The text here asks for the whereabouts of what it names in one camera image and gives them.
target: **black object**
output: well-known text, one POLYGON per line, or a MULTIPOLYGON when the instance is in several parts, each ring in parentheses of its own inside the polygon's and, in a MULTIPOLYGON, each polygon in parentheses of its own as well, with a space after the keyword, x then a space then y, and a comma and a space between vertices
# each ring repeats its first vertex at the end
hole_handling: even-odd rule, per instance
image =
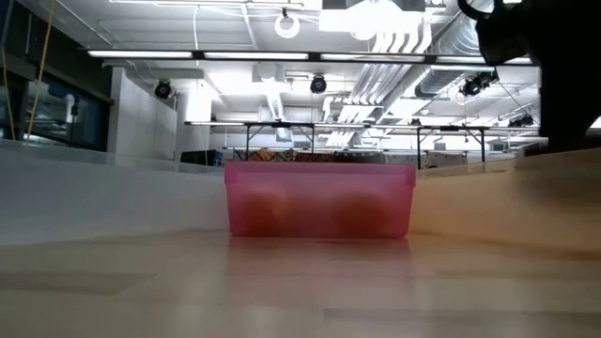
POLYGON ((199 165, 214 165, 215 155, 219 153, 215 150, 206 151, 184 151, 181 153, 180 161, 182 163, 191 163, 199 165))
POLYGON ((514 118, 509 121, 509 128, 519 128, 519 127, 528 127, 534 124, 534 120, 532 119, 532 115, 526 114, 520 116, 518 118, 514 118))
POLYGON ((465 84, 459 89, 459 93, 465 97, 473 97, 489 88, 492 83, 498 80, 499 74, 496 70, 479 72, 473 78, 466 79, 465 84))
POLYGON ((328 85, 326 84, 323 75, 316 75, 313 77, 313 81, 311 82, 311 92, 313 94, 321 94, 326 91, 327 87, 328 85))
POLYGON ((171 95, 171 82, 169 80, 159 80, 159 84, 154 88, 154 95, 159 99, 169 99, 171 95))
POLYGON ((579 148, 588 128, 601 114, 598 95, 601 63, 584 52, 587 34, 598 31, 601 1, 525 0, 504 5, 494 0, 491 13, 458 5, 476 20, 480 52, 486 63, 498 66, 528 54, 542 71, 542 136, 551 151, 579 148))

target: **dome camera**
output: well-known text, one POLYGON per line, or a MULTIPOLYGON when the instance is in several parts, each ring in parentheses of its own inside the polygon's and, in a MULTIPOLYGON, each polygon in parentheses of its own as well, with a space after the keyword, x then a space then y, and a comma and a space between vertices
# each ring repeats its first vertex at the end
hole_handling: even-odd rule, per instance
POLYGON ((326 80, 323 78, 323 75, 316 75, 313 77, 313 81, 311 82, 311 92, 313 94, 321 94, 326 91, 327 88, 326 80))
POLYGON ((159 99, 167 100, 171 95, 171 83, 169 80, 159 80, 159 84, 154 88, 154 95, 159 99))

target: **wall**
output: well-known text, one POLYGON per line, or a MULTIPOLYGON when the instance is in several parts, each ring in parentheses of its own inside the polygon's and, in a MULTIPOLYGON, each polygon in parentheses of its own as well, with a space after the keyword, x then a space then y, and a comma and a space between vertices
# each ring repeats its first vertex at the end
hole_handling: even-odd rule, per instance
POLYGON ((108 151, 117 155, 172 160, 176 146, 177 113, 113 69, 108 151))
POLYGON ((0 158, 0 245, 228 226, 223 176, 0 158))

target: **security camera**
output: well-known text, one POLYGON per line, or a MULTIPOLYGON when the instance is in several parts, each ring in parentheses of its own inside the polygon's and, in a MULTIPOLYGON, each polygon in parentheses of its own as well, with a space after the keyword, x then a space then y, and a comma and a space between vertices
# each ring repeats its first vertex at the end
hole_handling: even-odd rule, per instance
POLYGON ((474 97, 498 80, 499 74, 496 70, 479 72, 473 78, 466 80, 465 84, 459 89, 459 93, 465 97, 474 97))
POLYGON ((171 82, 166 79, 159 80, 159 84, 154 88, 154 95, 163 100, 169 99, 171 92, 171 82))
POLYGON ((326 91, 327 88, 326 80, 323 78, 323 75, 316 75, 313 77, 313 81, 311 82, 311 92, 313 94, 321 94, 326 91))

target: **pink plastic bin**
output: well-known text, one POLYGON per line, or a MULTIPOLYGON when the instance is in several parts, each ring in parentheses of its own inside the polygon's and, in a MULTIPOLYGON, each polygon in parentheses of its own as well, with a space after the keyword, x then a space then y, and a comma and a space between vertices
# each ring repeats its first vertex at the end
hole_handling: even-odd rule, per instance
POLYGON ((415 167, 231 161, 225 166, 233 236, 402 238, 415 167))

